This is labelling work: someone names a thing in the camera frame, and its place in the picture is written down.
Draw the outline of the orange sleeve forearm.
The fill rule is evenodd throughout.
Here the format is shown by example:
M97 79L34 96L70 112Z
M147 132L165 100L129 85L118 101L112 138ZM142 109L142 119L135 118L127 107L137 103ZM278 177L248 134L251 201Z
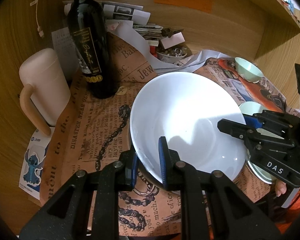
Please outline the orange sleeve forearm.
M286 213L280 217L281 220L275 222L281 233L284 233L300 216L300 198L289 209L285 209L285 211Z

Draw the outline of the right hand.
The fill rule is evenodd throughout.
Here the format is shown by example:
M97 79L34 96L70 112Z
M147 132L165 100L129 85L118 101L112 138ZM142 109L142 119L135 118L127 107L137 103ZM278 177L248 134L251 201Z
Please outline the right hand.
M286 191L287 191L286 183L284 183L281 180L277 180L276 184L275 184L275 193L276 193L276 196L279 197L282 194L285 194Z

